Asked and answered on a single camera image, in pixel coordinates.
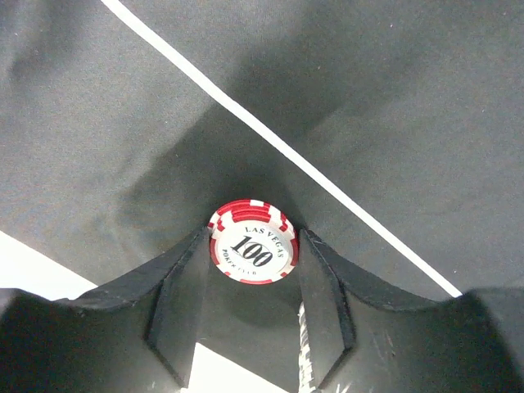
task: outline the diagonal white stripe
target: diagonal white stripe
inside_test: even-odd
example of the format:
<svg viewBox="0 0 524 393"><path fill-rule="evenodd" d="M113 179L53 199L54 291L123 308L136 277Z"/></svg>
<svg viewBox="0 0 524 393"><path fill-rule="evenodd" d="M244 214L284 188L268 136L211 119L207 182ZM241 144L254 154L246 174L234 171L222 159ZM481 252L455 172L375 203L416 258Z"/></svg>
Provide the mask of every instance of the diagonal white stripe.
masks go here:
<svg viewBox="0 0 524 393"><path fill-rule="evenodd" d="M390 243L400 254L410 260L415 266L421 269L434 282L442 287L453 297L461 296L462 293L454 285L446 280L440 273L434 270L426 261L419 257L413 250L406 246L398 237L388 231L382 224L374 219L367 211L349 198L339 187L324 176L318 169L312 166L304 157L293 150L279 136L266 127L260 120L255 118L248 110L235 102L230 96L224 93L218 86L210 81L200 72L190 61L182 56L178 51L171 47L162 37L147 27L129 9L118 0L101 0L120 20L122 20L132 31L142 37L147 43L153 46L158 52L165 56L175 66L177 66L193 82L214 98L225 109L242 120L252 128L263 139L280 151L288 160L302 169L315 182L333 195L342 205L349 209L353 214L364 221L373 231L384 240Z"/></svg>

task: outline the casino chip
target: casino chip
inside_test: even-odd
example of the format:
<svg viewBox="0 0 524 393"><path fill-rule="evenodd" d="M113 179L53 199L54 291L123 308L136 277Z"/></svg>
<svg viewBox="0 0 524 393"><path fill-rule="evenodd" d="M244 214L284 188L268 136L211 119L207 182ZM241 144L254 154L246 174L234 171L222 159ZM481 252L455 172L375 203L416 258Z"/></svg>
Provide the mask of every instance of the casino chip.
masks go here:
<svg viewBox="0 0 524 393"><path fill-rule="evenodd" d="M296 231L269 203L229 202L213 214L208 229L211 259L233 280L270 284L286 277L298 261Z"/></svg>

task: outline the white surface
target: white surface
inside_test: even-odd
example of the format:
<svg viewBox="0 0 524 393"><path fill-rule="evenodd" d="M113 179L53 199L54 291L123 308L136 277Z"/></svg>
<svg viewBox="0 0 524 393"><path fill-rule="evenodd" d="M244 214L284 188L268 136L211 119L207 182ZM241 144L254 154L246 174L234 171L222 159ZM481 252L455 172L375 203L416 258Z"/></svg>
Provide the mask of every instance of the white surface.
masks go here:
<svg viewBox="0 0 524 393"><path fill-rule="evenodd" d="M0 232L0 288L20 288L56 300L76 299L95 287L92 282ZM210 391L285 393L238 364L196 344L189 389L183 392Z"/></svg>
<svg viewBox="0 0 524 393"><path fill-rule="evenodd" d="M298 154L293 148L285 143L277 134L271 131L260 120L254 117L246 108L235 102L230 96L224 93L200 70L198 70L188 59L171 47L161 36L147 27L139 20L128 8L118 0L101 0L122 22L132 31L143 38L147 43L160 52L166 59L171 61L185 75L195 82L202 90L215 99L221 106L230 111L238 119L243 121L253 131L259 134L274 148L280 151L288 160L302 169L308 176L317 182L322 188L335 197L343 206L349 209L354 215L364 221L373 231L384 240L390 243L400 254L405 256L415 266L421 269L429 278L436 282L442 289L453 297L461 296L462 293L440 273L434 270L426 261L415 254L398 237L388 231L366 210L349 198L339 187L324 176L318 169L312 166L304 157Z"/></svg>

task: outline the black fabric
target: black fabric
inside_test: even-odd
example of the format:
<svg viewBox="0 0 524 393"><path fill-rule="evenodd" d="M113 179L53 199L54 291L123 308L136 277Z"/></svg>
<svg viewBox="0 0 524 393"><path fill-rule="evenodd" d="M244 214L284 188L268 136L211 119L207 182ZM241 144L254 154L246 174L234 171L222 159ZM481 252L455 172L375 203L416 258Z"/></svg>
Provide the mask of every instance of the black fabric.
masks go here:
<svg viewBox="0 0 524 393"><path fill-rule="evenodd" d="M519 282L521 1L124 4L460 290ZM3 232L101 284L255 197L388 282L447 297L101 2L0 5ZM255 290L211 277L217 345L271 330L296 362L296 280L262 292L290 296L267 319L288 324L262 327L242 298ZM218 306L229 292L239 309Z"/></svg>

